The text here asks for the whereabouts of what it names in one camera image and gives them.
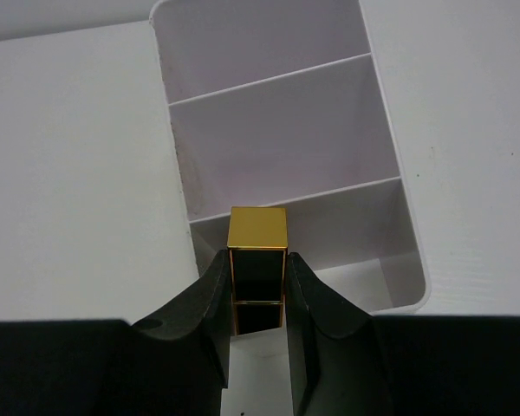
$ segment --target white plastic container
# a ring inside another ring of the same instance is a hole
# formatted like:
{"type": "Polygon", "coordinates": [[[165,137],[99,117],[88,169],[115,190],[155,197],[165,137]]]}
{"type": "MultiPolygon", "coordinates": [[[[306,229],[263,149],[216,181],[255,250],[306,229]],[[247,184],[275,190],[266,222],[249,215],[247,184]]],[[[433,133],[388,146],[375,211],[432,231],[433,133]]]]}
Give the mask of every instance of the white plastic container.
{"type": "MultiPolygon", "coordinates": [[[[169,0],[151,20],[199,267],[233,205],[281,205],[326,284],[367,312],[418,309],[429,285],[358,2],[169,0]]],[[[271,336],[238,345],[275,360],[271,336]]]]}

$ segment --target black and gold box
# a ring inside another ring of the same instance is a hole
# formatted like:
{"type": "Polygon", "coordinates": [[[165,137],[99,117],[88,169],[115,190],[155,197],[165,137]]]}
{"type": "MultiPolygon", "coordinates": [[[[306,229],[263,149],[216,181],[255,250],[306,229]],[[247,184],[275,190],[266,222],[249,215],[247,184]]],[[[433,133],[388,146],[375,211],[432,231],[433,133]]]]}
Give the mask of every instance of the black and gold box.
{"type": "Polygon", "coordinates": [[[285,208],[233,207],[227,248],[235,332],[281,327],[288,249],[285,208]]]}

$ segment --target small box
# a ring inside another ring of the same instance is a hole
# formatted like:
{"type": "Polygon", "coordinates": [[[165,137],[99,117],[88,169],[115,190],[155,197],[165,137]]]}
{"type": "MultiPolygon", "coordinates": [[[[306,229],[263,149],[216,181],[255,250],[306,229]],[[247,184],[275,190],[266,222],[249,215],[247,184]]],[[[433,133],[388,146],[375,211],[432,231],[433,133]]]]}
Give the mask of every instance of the small box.
{"type": "Polygon", "coordinates": [[[231,209],[227,248],[238,335],[282,326],[288,247],[285,208],[231,209]]]}

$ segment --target divided organizer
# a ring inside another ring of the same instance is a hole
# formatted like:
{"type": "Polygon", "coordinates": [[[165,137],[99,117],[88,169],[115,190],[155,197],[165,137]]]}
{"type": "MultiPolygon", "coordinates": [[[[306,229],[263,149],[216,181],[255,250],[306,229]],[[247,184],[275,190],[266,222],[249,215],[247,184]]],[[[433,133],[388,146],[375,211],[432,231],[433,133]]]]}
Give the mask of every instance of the divided organizer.
{"type": "MultiPolygon", "coordinates": [[[[151,22],[199,270],[233,205],[287,208],[289,251],[367,312],[427,298],[356,0],[168,0],[151,22]]],[[[285,328],[231,341],[222,415],[291,415],[285,328]]]]}

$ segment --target gold box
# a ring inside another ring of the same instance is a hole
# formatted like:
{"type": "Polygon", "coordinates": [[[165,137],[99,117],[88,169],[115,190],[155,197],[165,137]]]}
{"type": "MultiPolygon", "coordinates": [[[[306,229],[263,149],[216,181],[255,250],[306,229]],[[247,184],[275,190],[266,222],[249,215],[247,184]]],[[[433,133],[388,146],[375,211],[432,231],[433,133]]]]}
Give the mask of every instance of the gold box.
{"type": "Polygon", "coordinates": [[[236,333],[281,327],[288,249],[285,208],[233,207],[227,248],[236,333]]]}

